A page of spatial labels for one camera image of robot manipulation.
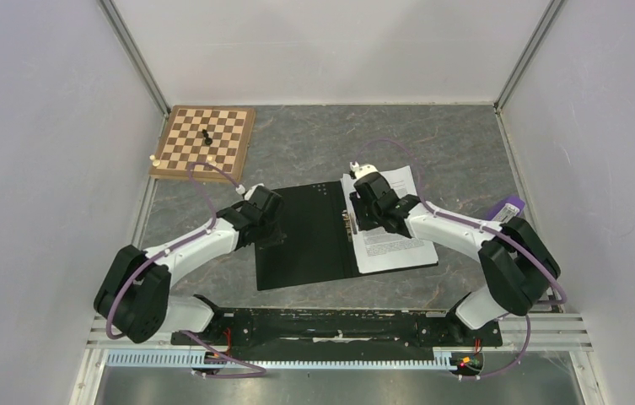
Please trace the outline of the black chess pawn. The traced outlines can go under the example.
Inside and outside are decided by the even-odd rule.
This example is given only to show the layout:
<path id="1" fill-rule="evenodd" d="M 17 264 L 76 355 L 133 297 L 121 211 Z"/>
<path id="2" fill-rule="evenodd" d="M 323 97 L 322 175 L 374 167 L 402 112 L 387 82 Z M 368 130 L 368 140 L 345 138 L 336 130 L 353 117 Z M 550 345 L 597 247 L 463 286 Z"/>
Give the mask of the black chess pawn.
<path id="1" fill-rule="evenodd" d="M 213 143 L 213 139 L 211 138 L 207 129 L 202 129 L 201 134 L 203 136 L 203 142 L 205 145 L 210 146 Z"/>

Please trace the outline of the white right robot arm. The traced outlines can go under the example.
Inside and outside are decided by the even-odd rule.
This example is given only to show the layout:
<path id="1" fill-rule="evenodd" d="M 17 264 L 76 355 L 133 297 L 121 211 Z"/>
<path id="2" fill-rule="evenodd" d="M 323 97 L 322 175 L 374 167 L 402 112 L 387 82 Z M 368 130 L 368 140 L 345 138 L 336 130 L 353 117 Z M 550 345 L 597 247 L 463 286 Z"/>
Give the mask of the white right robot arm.
<path id="1" fill-rule="evenodd" d="M 474 219 L 439 208 L 414 194 L 401 197 L 372 165 L 350 169 L 359 219 L 370 229 L 445 246 L 481 265 L 486 284 L 448 312 L 446 331 L 468 344 L 488 322 L 511 314 L 526 316 L 548 289 L 561 292 L 561 269 L 526 220 Z"/>

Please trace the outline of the wooden chessboard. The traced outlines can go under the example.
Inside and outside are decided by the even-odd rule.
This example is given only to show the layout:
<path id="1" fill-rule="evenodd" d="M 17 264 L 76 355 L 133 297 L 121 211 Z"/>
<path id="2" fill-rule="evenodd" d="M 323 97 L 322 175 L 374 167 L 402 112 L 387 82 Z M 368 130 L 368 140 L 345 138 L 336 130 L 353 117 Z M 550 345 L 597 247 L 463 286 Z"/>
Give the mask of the wooden chessboard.
<path id="1" fill-rule="evenodd" d="M 176 105 L 156 152 L 150 155 L 154 179 L 226 182 L 222 172 L 242 179 L 256 110 L 238 106 Z"/>

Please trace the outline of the blue folder with black inside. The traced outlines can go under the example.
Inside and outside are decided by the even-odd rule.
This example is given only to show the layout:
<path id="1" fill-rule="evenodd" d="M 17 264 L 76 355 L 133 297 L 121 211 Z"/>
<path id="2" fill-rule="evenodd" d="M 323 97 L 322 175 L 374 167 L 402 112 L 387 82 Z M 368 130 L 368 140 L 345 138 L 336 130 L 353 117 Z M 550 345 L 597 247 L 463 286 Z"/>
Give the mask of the blue folder with black inside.
<path id="1" fill-rule="evenodd" d="M 357 275 L 340 181 L 286 187 L 277 190 L 277 194 L 284 201 L 279 224 L 286 238 L 278 246 L 256 245 L 258 290 L 381 274 Z"/>

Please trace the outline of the white chess pawn left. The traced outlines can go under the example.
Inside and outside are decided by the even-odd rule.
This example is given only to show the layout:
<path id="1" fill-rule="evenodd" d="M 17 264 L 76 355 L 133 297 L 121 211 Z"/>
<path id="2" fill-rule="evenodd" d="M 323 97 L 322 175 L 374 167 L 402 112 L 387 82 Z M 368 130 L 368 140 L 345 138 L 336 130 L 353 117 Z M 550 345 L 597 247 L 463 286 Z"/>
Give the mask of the white chess pawn left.
<path id="1" fill-rule="evenodd" d="M 149 160 L 151 161 L 153 167 L 159 167 L 161 164 L 160 160 L 157 159 L 155 155 L 150 155 Z"/>

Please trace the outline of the printed paper sheet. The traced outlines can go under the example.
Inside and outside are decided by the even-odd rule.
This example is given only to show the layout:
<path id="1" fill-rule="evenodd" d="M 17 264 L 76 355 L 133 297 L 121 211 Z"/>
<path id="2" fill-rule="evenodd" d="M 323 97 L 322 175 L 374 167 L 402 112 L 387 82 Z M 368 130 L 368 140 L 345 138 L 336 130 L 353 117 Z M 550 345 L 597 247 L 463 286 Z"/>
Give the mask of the printed paper sheet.
<path id="1" fill-rule="evenodd" d="M 341 178 L 358 276 L 430 267 L 439 263 L 434 244 L 391 234 L 368 219 L 362 209 L 356 208 L 354 182 L 348 174 Z"/>

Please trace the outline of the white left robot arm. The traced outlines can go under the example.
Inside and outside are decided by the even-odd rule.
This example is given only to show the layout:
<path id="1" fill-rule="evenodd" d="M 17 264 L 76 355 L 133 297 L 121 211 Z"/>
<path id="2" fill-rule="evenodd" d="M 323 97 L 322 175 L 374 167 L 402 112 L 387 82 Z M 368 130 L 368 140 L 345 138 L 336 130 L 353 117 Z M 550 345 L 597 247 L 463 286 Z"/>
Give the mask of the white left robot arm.
<path id="1" fill-rule="evenodd" d="M 218 308 L 205 298 L 173 297 L 171 289 L 213 259 L 280 238 L 283 197 L 262 184 L 217 211 L 204 225 L 162 245 L 122 247 L 94 298 L 111 340 L 145 343 L 157 333 L 188 331 L 202 343 L 224 332 Z"/>

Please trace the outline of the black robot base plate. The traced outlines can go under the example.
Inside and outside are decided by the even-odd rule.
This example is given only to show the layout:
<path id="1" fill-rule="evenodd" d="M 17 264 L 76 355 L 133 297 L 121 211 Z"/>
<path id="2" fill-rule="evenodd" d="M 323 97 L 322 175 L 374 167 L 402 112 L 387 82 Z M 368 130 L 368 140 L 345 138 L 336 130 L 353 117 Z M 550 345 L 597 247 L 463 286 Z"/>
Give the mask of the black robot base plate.
<path id="1" fill-rule="evenodd" d="M 426 359 L 434 347 L 503 344 L 495 321 L 471 331 L 425 310 L 221 308 L 197 336 L 247 361 Z"/>

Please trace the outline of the purple metronome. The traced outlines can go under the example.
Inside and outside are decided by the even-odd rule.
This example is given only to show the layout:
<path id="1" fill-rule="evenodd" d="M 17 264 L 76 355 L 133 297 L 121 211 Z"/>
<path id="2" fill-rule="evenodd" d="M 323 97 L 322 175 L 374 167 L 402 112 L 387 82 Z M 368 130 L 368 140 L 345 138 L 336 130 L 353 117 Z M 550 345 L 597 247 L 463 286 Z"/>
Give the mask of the purple metronome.
<path id="1" fill-rule="evenodd" d="M 491 207 L 484 219 L 496 222 L 508 222 L 522 214 L 526 203 L 520 197 L 511 195 Z"/>

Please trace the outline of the aluminium frame rail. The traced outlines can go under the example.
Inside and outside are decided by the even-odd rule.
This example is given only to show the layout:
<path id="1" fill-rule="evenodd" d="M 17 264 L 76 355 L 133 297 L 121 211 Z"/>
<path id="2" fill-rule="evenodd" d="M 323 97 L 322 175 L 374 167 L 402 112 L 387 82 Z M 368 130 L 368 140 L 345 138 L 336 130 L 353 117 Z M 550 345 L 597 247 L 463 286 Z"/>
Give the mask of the aluminium frame rail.
<path id="1" fill-rule="evenodd" d="M 535 313 L 530 316 L 531 335 L 527 351 L 532 354 L 568 354 L 574 365 L 574 378 L 578 389 L 587 404 L 602 404 L 604 402 L 597 378 L 592 368 L 589 353 L 593 351 L 589 335 L 581 316 L 563 313 Z M 121 342 L 110 342 L 100 338 L 90 341 L 84 350 L 82 364 L 74 383 L 71 404 L 95 404 L 100 390 L 100 381 L 104 372 L 110 367 L 106 364 L 107 354 L 111 349 L 198 349 L 200 347 L 170 347 L 165 340 L 150 341 L 144 345 L 126 345 Z M 450 352 L 452 355 L 461 354 L 460 348 L 434 347 L 428 350 L 429 359 L 437 351 Z M 193 368 L 159 368 L 155 369 L 189 370 Z M 267 370 L 273 371 L 376 371 L 384 374 L 391 371 L 420 371 L 429 376 L 439 376 L 452 381 L 464 381 L 464 377 L 451 375 L 447 370 Z"/>

